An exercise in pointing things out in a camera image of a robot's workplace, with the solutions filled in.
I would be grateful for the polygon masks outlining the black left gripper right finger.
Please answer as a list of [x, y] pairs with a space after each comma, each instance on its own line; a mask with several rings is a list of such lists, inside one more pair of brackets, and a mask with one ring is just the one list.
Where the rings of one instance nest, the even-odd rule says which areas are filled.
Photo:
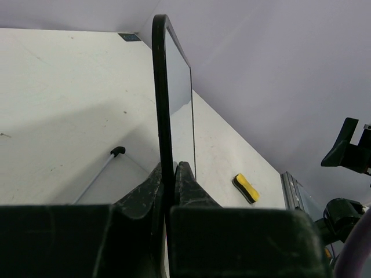
[[325, 248], [300, 210], [223, 208], [180, 162], [169, 211], [171, 277], [331, 277]]

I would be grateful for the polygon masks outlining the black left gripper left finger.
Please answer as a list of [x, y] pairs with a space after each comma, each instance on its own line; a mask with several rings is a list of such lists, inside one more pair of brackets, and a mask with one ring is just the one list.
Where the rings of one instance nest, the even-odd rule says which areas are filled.
[[113, 204], [1, 207], [1, 276], [163, 277], [161, 178]]

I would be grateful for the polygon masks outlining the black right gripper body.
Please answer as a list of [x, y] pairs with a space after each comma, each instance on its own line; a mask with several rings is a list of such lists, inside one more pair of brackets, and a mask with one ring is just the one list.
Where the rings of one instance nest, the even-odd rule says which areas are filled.
[[351, 144], [357, 124], [353, 123], [347, 137], [347, 146], [341, 165], [359, 174], [370, 176], [370, 125], [364, 125], [362, 135], [357, 145]]

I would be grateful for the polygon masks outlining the whiteboard with black frame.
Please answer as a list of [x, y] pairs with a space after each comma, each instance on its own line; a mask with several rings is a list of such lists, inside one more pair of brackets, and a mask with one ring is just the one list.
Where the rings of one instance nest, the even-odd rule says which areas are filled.
[[175, 204], [180, 162], [196, 168], [191, 66], [166, 14], [152, 21], [152, 61], [165, 213], [165, 269], [171, 274], [170, 209]]

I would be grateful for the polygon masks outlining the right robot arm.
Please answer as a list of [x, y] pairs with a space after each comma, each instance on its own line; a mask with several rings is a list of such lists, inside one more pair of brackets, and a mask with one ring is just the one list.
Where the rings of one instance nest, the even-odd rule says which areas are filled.
[[[354, 118], [344, 120], [333, 147], [321, 161], [322, 167], [344, 167], [358, 174], [370, 175], [370, 125], [364, 125], [359, 143], [354, 145], [351, 139], [357, 124], [358, 120]], [[364, 213], [360, 202], [335, 198], [327, 203], [323, 217], [315, 224], [326, 245], [345, 242]]]

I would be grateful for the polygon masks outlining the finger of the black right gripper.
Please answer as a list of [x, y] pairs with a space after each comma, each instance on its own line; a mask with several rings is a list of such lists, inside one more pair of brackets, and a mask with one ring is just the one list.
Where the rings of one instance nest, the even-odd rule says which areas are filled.
[[358, 122], [359, 120], [354, 118], [346, 118], [344, 120], [333, 147], [321, 161], [322, 167], [337, 167], [341, 165], [341, 161], [347, 147], [350, 145]]

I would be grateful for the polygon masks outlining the yellow bone-shaped eraser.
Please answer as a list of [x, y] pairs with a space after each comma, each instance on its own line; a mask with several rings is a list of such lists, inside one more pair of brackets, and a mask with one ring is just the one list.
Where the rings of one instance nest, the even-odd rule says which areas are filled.
[[233, 179], [232, 184], [234, 187], [236, 187], [237, 190], [240, 191], [242, 196], [250, 203], [256, 203], [260, 195], [258, 191], [252, 185], [250, 182], [245, 178], [245, 176], [241, 173], [238, 173]]

